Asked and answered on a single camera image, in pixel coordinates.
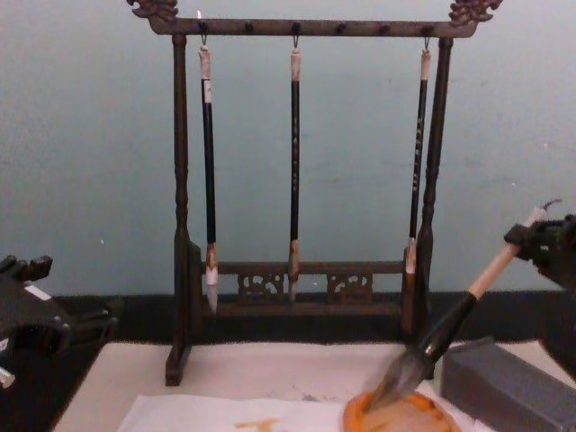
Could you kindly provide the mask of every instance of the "teal wall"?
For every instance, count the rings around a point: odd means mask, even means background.
[[[181,16],[444,20],[450,2],[180,3]],[[472,39],[456,41],[433,290],[462,290],[536,203],[560,195],[554,215],[573,209],[574,16],[571,0],[505,0]],[[41,285],[52,294],[171,293],[170,39],[122,0],[4,0],[0,41],[0,254],[52,255]],[[292,41],[208,43],[220,258],[284,260]],[[401,258],[422,43],[301,38],[301,259]],[[199,46],[188,41],[189,229],[204,254]],[[378,289],[399,282],[379,278]],[[519,261],[495,287],[547,288]]]

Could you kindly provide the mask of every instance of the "table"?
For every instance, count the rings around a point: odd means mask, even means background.
[[[499,345],[576,388],[538,342]],[[398,344],[196,346],[182,384],[166,387],[164,363],[170,346],[112,343],[100,352],[55,432],[113,432],[139,394],[347,401],[373,388],[402,348]]]

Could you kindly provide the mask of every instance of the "carved dragon finial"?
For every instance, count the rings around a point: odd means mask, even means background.
[[[132,12],[139,18],[150,18],[157,16],[161,20],[172,23],[176,20],[178,9],[176,8],[177,0],[126,0],[130,6],[135,3],[139,4],[138,9],[132,9]]]
[[[488,8],[498,9],[502,0],[455,0],[450,4],[452,12],[449,14],[452,25],[459,27],[467,23],[483,23],[492,19]]]

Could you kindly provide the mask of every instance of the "orange ink stain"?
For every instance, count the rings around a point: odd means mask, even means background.
[[[234,425],[236,429],[256,428],[256,432],[272,432],[272,425],[280,421],[278,418],[265,418],[264,420],[245,421]]]

